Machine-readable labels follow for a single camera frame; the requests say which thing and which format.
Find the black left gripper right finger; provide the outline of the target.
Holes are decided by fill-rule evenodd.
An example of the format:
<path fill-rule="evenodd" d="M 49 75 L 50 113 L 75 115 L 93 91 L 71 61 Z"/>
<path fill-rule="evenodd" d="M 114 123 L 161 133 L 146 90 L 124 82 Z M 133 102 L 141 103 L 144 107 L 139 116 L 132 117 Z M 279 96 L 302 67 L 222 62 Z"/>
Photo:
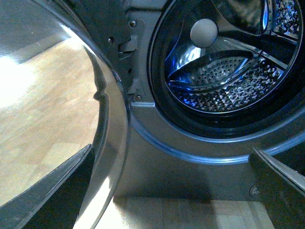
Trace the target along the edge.
<path fill-rule="evenodd" d="M 305 227 L 305 177 L 255 147 L 249 156 L 260 199 L 276 229 Z"/>

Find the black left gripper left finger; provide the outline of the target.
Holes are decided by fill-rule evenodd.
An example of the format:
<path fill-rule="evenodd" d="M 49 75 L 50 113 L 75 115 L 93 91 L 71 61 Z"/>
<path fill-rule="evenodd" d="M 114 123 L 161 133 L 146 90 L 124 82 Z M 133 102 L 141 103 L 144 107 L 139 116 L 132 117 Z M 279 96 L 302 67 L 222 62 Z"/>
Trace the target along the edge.
<path fill-rule="evenodd" d="M 0 208 L 2 229 L 72 229 L 93 168 L 89 144 Z"/>

